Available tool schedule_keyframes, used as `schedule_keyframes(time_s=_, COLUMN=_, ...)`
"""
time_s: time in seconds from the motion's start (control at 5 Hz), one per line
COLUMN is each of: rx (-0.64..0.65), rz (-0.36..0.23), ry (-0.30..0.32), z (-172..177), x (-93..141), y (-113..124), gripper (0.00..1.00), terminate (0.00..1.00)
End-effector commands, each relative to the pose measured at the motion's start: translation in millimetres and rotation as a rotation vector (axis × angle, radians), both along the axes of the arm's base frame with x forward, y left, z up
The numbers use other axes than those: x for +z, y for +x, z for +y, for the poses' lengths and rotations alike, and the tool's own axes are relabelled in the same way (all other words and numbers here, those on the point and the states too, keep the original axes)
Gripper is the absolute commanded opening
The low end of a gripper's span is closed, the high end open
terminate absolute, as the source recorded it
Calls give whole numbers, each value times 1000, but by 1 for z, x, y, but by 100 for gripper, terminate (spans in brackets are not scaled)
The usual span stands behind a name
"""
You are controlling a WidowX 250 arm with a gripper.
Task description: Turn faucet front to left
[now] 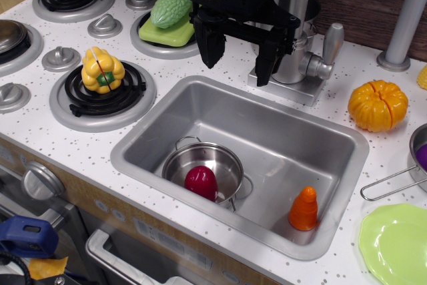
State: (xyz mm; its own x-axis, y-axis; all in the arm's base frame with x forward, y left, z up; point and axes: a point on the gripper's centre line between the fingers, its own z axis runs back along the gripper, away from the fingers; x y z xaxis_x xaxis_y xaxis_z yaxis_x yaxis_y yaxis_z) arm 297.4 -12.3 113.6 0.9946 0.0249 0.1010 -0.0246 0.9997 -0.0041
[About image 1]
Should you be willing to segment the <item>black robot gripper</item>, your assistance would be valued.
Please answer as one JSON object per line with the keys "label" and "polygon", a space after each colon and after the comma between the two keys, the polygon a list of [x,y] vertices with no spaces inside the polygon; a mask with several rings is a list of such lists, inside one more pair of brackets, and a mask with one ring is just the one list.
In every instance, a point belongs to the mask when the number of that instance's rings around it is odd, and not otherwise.
{"label": "black robot gripper", "polygon": [[190,0],[190,22],[203,63],[211,69],[224,55],[226,35],[259,45],[256,85],[268,84],[276,63],[291,54],[300,20],[274,0]]}

